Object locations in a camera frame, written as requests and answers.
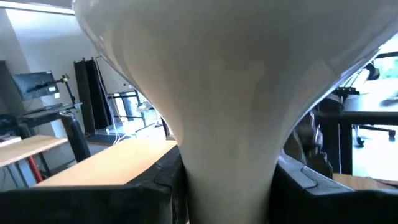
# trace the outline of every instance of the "red cable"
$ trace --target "red cable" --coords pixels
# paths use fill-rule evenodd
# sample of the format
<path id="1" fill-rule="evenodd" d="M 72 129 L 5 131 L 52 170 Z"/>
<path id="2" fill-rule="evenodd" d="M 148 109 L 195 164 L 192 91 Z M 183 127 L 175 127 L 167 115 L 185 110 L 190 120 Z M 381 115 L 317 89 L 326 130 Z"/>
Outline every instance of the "red cable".
<path id="1" fill-rule="evenodd" d="M 27 161 L 28 161 L 28 163 L 29 163 L 29 167 L 30 167 L 31 171 L 33 172 L 33 175 L 35 175 L 36 182 L 37 182 L 37 183 L 40 183 L 41 181 L 43 181 L 42 175 L 40 174 L 40 171 L 39 171 L 39 169 L 37 168 L 36 163 L 35 163 L 33 157 L 32 157 L 32 156 L 29 156 L 29 157 L 27 158 Z"/>

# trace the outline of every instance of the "computer monitor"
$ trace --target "computer monitor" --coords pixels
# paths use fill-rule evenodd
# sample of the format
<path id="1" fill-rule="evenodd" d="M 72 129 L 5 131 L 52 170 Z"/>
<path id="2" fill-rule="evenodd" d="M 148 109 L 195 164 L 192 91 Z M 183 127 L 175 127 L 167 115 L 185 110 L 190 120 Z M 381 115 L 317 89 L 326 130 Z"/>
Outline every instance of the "computer monitor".
<path id="1" fill-rule="evenodd" d="M 22 100 L 32 100 L 41 96 L 59 93 L 52 72 L 12 75 L 12 79 Z"/>

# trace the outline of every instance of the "desk surface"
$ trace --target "desk surface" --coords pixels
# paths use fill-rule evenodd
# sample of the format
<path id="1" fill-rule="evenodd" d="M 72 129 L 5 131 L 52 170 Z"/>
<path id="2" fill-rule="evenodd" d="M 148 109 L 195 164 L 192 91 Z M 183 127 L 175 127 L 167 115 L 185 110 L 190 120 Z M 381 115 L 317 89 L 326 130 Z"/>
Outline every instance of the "desk surface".
<path id="1" fill-rule="evenodd" d="M 147 170 L 175 141 L 127 139 L 91 156 L 36 187 L 71 185 L 123 185 Z"/>
<path id="2" fill-rule="evenodd" d="M 361 95 L 350 96 L 344 103 L 344 114 L 375 113 L 377 116 L 398 114 L 398 78 L 367 81 Z"/>
<path id="3" fill-rule="evenodd" d="M 393 181 L 376 180 L 369 177 L 353 177 L 345 174 L 333 174 L 333 180 L 354 190 L 395 189 L 387 184 L 398 184 L 398 182 Z"/>
<path id="4" fill-rule="evenodd" d="M 14 144 L 0 147 L 0 167 L 59 146 L 67 141 L 67 138 L 36 135 L 15 142 Z"/>

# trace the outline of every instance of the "white curved object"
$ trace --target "white curved object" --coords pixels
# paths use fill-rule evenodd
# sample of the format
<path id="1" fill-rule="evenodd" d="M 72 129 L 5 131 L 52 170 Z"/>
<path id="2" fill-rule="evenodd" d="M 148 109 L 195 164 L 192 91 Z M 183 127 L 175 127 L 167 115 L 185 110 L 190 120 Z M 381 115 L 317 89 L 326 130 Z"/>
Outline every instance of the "white curved object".
<path id="1" fill-rule="evenodd" d="M 265 223 L 294 124 L 398 30 L 398 0 L 77 0 L 75 14 L 173 130 L 191 224 Z"/>

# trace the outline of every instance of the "ceiling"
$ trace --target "ceiling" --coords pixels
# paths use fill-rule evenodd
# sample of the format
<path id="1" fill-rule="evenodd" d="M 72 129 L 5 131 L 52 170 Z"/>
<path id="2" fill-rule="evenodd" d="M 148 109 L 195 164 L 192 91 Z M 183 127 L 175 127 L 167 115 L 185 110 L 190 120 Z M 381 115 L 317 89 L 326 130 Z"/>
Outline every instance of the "ceiling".
<path id="1" fill-rule="evenodd" d="M 3 0 L 3 1 L 29 3 L 29 4 L 44 4 L 48 6 L 63 7 L 67 9 L 72 8 L 72 0 Z"/>

